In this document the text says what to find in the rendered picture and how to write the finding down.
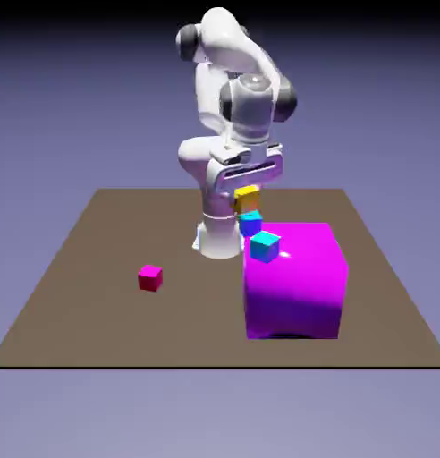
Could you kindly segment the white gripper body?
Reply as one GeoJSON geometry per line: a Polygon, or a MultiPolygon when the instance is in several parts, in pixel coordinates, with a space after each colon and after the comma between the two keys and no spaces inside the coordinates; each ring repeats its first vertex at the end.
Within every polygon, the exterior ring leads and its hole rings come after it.
{"type": "Polygon", "coordinates": [[[279,177],[283,172],[283,154],[268,151],[265,160],[256,164],[221,165],[213,160],[213,192],[233,193],[251,184],[263,184],[279,177]]]}

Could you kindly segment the small yellow cube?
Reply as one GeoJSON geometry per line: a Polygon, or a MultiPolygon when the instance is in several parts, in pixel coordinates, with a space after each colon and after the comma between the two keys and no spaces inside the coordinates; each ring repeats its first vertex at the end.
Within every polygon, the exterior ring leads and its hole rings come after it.
{"type": "Polygon", "coordinates": [[[233,194],[233,209],[238,215],[258,210],[260,188],[256,184],[238,188],[233,194]]]}

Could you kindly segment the small cyan cube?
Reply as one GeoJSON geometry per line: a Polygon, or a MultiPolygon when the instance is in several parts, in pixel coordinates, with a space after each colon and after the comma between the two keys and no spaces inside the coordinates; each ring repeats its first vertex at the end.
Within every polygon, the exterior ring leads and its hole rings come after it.
{"type": "Polygon", "coordinates": [[[280,251],[281,237],[267,231],[260,231],[250,238],[250,257],[264,263],[274,260],[280,251]]]}

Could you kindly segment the small blue cube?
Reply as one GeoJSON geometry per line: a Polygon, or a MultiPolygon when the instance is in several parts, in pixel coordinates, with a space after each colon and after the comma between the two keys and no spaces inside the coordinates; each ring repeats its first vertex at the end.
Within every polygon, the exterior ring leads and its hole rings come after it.
{"type": "Polygon", "coordinates": [[[251,237],[261,231],[263,218],[258,210],[253,210],[239,214],[238,222],[241,235],[243,237],[251,237]]]}

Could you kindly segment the small pink cube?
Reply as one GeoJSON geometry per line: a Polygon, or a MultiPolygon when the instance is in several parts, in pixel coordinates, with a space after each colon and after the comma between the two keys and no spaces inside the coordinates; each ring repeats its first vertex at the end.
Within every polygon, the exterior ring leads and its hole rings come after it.
{"type": "Polygon", "coordinates": [[[163,269],[153,265],[143,266],[138,273],[138,283],[141,290],[156,292],[163,283],[163,269]]]}

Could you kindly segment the large magenta box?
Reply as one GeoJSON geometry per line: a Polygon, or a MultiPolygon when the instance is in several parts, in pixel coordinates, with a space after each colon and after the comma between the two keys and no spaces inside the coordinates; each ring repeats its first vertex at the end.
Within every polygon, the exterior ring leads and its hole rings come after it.
{"type": "Polygon", "coordinates": [[[249,339],[275,336],[335,339],[349,266],[328,223],[265,222],[279,238],[269,262],[243,252],[243,297],[249,339]]]}

